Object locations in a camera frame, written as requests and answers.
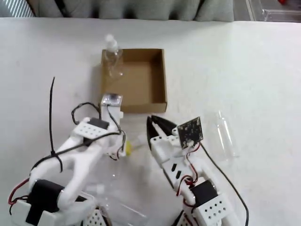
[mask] bottle cap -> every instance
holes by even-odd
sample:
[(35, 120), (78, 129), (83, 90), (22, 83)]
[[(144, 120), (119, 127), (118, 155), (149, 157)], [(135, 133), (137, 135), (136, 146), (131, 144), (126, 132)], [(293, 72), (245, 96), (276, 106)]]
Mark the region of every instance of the bottle cap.
[(115, 52), (118, 50), (118, 44), (116, 40), (114, 39), (114, 36), (111, 34), (108, 34), (105, 37), (105, 41), (107, 42), (107, 50), (110, 52)]

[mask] clear plastic bottle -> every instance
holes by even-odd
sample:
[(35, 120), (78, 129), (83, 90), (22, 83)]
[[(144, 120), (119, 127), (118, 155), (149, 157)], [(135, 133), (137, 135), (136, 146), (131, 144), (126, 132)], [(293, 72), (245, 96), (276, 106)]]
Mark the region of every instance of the clear plastic bottle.
[(112, 78), (119, 78), (124, 75), (122, 49), (119, 48), (114, 36), (108, 34), (105, 38), (107, 49), (105, 51), (105, 60), (109, 75)]

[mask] cardboard box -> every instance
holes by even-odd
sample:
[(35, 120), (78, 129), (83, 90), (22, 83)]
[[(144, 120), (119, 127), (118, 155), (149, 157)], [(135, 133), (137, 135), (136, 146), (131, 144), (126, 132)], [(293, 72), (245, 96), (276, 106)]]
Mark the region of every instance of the cardboard box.
[(101, 94), (123, 95), (125, 113), (163, 113), (167, 108), (164, 51), (162, 49), (124, 49), (124, 76), (109, 76), (104, 50)]

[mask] table surface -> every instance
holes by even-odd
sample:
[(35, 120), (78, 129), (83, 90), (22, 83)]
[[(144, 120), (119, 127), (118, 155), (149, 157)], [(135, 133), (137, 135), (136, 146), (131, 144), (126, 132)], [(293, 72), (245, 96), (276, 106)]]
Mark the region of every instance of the table surface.
[[(0, 31), (3, 225), (9, 225), (11, 188), (50, 150), (52, 77), (57, 148), (74, 127), (72, 108), (98, 100), (107, 33), (123, 48), (165, 50), (164, 117), (182, 123), (201, 116), (207, 145), (206, 116), (217, 109), (227, 115), (241, 156), (225, 170), (249, 207), (251, 226), (294, 226), (301, 221), (301, 24), (2, 18)], [(82, 110), (77, 117), (88, 113), (90, 109)], [(145, 122), (146, 115), (125, 115), (121, 126), (134, 138), (145, 133)], [(149, 153), (143, 150), (120, 163), (130, 175), (123, 178), (130, 181), (124, 196), (151, 217), (150, 225), (170, 225), (181, 200), (154, 162), (148, 180), (140, 180), (146, 176), (143, 155)], [(243, 221), (243, 207), (222, 178), (221, 183)]]

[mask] black circuit board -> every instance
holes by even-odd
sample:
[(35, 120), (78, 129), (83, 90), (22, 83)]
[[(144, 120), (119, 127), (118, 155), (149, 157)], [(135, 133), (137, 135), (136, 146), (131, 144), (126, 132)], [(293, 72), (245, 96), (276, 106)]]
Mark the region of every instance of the black circuit board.
[(177, 128), (182, 149), (187, 148), (191, 142), (196, 144), (203, 139), (200, 117), (188, 121)]

